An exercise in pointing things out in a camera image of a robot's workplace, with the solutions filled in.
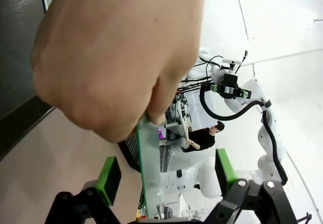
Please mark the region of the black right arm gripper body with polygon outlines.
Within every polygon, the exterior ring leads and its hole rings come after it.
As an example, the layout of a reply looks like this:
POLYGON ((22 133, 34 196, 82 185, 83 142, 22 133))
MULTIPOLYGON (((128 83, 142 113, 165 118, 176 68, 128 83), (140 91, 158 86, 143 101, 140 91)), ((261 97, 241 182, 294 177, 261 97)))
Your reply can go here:
POLYGON ((234 98, 238 96, 238 76, 235 74, 224 74, 223 80, 219 83, 219 94, 222 98, 234 98))

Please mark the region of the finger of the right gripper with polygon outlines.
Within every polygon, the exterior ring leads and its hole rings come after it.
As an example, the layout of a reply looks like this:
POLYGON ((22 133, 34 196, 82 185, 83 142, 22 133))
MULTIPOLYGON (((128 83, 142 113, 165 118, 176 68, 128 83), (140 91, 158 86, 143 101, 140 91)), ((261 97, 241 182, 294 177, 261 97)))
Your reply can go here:
POLYGON ((246 90, 242 88, 238 88, 236 93, 237 93, 237 97, 246 98, 246 99, 250 99, 252 94, 250 90, 246 90))
POLYGON ((211 91, 211 92, 215 92, 218 93, 220 89, 220 86, 218 84, 215 83, 205 83, 204 85, 204 91, 211 91))

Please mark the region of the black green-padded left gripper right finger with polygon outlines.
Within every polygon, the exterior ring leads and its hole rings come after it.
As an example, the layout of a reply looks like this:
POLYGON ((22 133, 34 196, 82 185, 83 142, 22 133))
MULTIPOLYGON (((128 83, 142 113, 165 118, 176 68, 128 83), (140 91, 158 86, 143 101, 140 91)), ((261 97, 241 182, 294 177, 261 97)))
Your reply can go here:
POLYGON ((261 223, 297 223, 281 182, 238 178, 224 149, 216 150, 215 171, 220 178, 220 201, 206 223, 235 223, 241 211, 251 210, 261 223))

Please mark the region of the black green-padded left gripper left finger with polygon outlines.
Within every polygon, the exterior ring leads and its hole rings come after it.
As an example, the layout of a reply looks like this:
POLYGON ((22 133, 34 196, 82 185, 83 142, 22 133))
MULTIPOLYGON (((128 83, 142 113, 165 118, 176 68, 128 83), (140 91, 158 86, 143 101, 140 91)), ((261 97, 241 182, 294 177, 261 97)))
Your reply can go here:
POLYGON ((116 156, 109 156, 95 181, 87 182, 77 194, 59 192, 50 208, 45 223, 119 223, 111 210, 121 181, 121 170, 116 156))

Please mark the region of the person's right hand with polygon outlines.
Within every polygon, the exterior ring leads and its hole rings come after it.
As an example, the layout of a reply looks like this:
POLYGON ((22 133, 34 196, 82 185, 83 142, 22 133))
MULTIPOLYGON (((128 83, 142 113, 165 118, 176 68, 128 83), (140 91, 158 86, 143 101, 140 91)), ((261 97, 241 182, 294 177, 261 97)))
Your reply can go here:
POLYGON ((52 0, 31 55, 44 102, 108 142, 154 124, 197 60, 204 0, 52 0))

